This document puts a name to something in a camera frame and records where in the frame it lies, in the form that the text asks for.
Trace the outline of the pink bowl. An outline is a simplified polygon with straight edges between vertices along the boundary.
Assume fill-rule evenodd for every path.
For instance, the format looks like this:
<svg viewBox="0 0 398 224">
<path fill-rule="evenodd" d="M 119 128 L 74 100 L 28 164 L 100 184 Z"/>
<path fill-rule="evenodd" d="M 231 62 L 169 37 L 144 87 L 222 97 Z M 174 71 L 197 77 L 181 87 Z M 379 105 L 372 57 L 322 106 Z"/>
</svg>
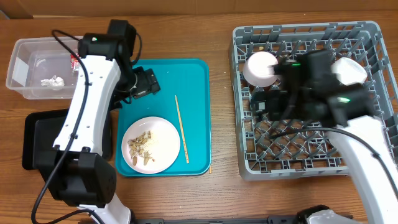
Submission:
<svg viewBox="0 0 398 224">
<path fill-rule="evenodd" d="M 277 75 L 273 69 L 273 66 L 277 64 L 277 59 L 271 53 L 256 52 L 246 60 L 243 67 L 243 77 L 253 86 L 271 86 L 277 80 Z"/>
</svg>

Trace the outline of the pink plate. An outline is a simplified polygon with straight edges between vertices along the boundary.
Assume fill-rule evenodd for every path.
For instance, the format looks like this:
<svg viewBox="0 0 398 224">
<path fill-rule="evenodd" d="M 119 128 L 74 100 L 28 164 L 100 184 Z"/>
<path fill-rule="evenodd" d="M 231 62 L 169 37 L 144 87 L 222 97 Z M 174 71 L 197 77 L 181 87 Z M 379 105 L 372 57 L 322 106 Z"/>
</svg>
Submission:
<svg viewBox="0 0 398 224">
<path fill-rule="evenodd" d="M 138 158 L 137 165 L 133 166 L 127 141 L 137 138 L 146 131 L 152 134 L 149 150 L 155 161 L 149 161 L 145 166 L 144 160 Z M 134 171 L 140 174 L 158 174 L 168 169 L 177 159 L 180 152 L 180 136 L 175 126 L 166 119 L 155 116 L 142 118 L 124 133 L 121 152 L 124 161 Z"/>
</svg>

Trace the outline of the peanut shell scraps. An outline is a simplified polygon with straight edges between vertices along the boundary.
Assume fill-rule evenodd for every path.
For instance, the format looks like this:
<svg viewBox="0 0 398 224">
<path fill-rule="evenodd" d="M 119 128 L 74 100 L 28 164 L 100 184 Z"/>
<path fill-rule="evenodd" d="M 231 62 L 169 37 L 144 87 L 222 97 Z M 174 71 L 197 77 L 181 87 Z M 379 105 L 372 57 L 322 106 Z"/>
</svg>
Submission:
<svg viewBox="0 0 398 224">
<path fill-rule="evenodd" d="M 149 161 L 154 162 L 155 159 L 149 150 L 149 146 L 152 140 L 152 134 L 150 131 L 143 132 L 140 136 L 127 141 L 129 146 L 129 155 L 132 160 L 133 166 L 137 165 L 138 158 L 144 160 L 144 165 L 146 166 Z"/>
</svg>

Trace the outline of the red snack wrapper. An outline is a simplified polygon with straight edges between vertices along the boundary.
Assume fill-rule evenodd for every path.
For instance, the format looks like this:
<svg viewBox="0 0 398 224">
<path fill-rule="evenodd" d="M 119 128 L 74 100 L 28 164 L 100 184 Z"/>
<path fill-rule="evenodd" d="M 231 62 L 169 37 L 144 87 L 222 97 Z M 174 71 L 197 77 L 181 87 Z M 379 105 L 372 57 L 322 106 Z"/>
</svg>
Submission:
<svg viewBox="0 0 398 224">
<path fill-rule="evenodd" d="M 73 55 L 70 56 L 70 61 L 71 61 L 72 72 L 79 71 L 80 64 L 79 64 L 78 60 Z"/>
</svg>

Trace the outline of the white bowl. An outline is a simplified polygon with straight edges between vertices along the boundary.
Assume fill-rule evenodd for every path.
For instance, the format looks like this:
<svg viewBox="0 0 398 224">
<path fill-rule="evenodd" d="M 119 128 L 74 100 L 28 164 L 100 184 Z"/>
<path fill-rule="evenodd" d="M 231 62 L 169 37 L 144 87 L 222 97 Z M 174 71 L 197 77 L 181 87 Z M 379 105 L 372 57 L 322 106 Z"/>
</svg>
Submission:
<svg viewBox="0 0 398 224">
<path fill-rule="evenodd" d="M 347 57 L 338 59 L 331 66 L 331 71 L 346 86 L 355 83 L 363 84 L 368 77 L 365 69 L 358 62 Z"/>
</svg>

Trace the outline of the white tissue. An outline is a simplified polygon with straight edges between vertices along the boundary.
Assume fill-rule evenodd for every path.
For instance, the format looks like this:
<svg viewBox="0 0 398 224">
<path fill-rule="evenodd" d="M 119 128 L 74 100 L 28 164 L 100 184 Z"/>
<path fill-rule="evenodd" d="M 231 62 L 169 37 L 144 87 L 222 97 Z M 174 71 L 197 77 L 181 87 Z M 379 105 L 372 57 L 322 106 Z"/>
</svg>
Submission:
<svg viewBox="0 0 398 224">
<path fill-rule="evenodd" d="M 52 90 L 59 91 L 65 86 L 64 79 L 61 77 L 57 77 L 54 75 L 50 79 L 43 79 L 40 81 L 41 86 L 46 86 L 51 88 Z"/>
</svg>

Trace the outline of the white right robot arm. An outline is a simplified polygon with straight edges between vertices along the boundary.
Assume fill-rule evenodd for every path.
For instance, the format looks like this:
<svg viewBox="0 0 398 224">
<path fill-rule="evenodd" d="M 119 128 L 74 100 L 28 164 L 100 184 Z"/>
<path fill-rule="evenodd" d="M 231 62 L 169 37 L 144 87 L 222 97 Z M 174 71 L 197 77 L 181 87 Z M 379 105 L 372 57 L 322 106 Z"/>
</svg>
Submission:
<svg viewBox="0 0 398 224">
<path fill-rule="evenodd" d="M 359 70 L 352 62 L 331 61 L 328 49 L 278 60 L 256 52 L 244 64 L 244 79 L 261 90 L 251 109 L 271 121 L 318 121 L 335 146 L 357 188 L 369 223 L 397 222 L 397 167 L 389 154 L 384 122 L 362 82 L 344 82 Z"/>
</svg>

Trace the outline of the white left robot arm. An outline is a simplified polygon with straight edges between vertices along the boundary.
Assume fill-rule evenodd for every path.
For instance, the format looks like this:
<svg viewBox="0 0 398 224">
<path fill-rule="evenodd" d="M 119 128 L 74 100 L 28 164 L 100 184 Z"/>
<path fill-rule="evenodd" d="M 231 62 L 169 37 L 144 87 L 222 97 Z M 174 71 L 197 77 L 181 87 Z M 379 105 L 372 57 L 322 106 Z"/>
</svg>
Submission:
<svg viewBox="0 0 398 224">
<path fill-rule="evenodd" d="M 116 170 L 103 137 L 112 110 L 160 90 L 154 72 L 137 65 L 140 53 L 134 44 L 140 41 L 128 21 L 117 19 L 106 33 L 87 33 L 78 40 L 72 56 L 80 69 L 65 122 L 52 147 L 36 157 L 42 191 L 96 223 L 136 221 L 116 195 Z"/>
</svg>

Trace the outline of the grey dishwasher rack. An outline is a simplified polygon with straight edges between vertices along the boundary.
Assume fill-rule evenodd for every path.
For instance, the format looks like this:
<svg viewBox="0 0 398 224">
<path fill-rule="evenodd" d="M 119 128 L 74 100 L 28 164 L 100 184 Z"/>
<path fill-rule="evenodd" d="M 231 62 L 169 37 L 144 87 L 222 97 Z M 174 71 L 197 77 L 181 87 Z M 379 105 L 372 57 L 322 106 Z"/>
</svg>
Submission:
<svg viewBox="0 0 398 224">
<path fill-rule="evenodd" d="M 259 87 L 243 77 L 243 65 L 255 52 L 295 59 L 312 50 L 328 49 L 332 60 L 348 57 L 368 77 L 376 114 L 384 122 L 389 154 L 397 159 L 397 83 L 381 28 L 374 21 L 240 26 L 233 30 L 230 47 L 231 83 L 236 114 L 239 173 L 244 180 L 298 179 L 347 175 L 348 169 L 313 121 L 269 121 L 251 111 L 252 94 Z"/>
</svg>

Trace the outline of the teal serving tray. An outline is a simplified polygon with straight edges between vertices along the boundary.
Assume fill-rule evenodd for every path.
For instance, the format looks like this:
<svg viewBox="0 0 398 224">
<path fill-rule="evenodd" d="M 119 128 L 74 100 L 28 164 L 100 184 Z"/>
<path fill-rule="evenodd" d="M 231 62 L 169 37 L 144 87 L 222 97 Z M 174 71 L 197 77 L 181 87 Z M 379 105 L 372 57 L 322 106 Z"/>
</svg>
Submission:
<svg viewBox="0 0 398 224">
<path fill-rule="evenodd" d="M 200 59 L 142 59 L 144 69 L 153 69 L 160 91 L 155 95 L 122 104 L 119 110 L 115 166 L 125 177 L 139 177 L 123 159 L 124 133 L 136 121 L 156 116 L 170 121 L 181 133 L 175 95 L 177 95 L 190 163 L 185 160 L 183 141 L 176 161 L 159 176 L 202 175 L 211 164 L 211 109 L 209 68 Z"/>
</svg>

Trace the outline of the black tray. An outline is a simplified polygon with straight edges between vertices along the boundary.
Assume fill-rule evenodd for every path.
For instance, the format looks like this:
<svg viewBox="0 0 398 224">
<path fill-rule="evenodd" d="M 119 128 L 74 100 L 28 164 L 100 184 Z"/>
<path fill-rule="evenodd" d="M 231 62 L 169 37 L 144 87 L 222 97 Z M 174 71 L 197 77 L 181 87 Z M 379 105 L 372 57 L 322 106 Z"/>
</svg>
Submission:
<svg viewBox="0 0 398 224">
<path fill-rule="evenodd" d="M 29 114 L 25 119 L 24 143 L 22 153 L 22 166 L 25 170 L 38 168 L 38 155 L 40 152 L 51 149 L 54 140 L 64 127 L 64 122 L 68 114 L 67 109 L 42 111 Z M 106 115 L 102 132 L 102 157 L 105 160 L 96 169 L 105 171 L 112 170 L 109 164 L 113 149 L 111 135 L 111 118 Z"/>
</svg>

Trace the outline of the clear plastic bin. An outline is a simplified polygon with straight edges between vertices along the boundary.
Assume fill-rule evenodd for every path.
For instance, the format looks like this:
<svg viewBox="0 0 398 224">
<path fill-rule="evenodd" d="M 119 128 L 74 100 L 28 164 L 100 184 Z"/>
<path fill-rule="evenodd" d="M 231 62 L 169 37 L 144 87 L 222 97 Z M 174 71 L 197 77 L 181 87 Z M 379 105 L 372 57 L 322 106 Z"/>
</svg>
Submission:
<svg viewBox="0 0 398 224">
<path fill-rule="evenodd" d="M 70 56 L 70 52 L 53 37 L 19 39 L 12 51 L 6 86 L 28 100 L 69 100 L 73 98 L 78 82 L 85 77 L 80 68 L 72 72 Z M 112 90 L 121 77 L 119 66 L 114 60 L 89 55 L 82 61 L 95 93 L 102 93 L 96 87 L 98 82 L 104 83 L 105 90 Z M 64 79 L 65 86 L 61 90 L 41 86 L 41 80 L 54 75 Z"/>
</svg>

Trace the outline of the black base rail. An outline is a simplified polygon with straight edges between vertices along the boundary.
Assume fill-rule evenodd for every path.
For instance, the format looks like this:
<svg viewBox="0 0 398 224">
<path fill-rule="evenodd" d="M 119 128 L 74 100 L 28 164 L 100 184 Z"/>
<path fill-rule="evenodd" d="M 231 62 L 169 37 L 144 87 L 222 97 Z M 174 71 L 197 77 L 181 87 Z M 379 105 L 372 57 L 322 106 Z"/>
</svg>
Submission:
<svg viewBox="0 0 398 224">
<path fill-rule="evenodd" d="M 305 224 L 305 223 L 359 223 L 352 216 L 341 216 L 325 205 L 317 205 L 298 212 L 296 215 L 270 215 L 267 218 L 226 218 L 226 219 L 188 219 L 164 220 L 162 218 L 137 219 L 132 217 L 126 223 L 131 224 Z"/>
</svg>

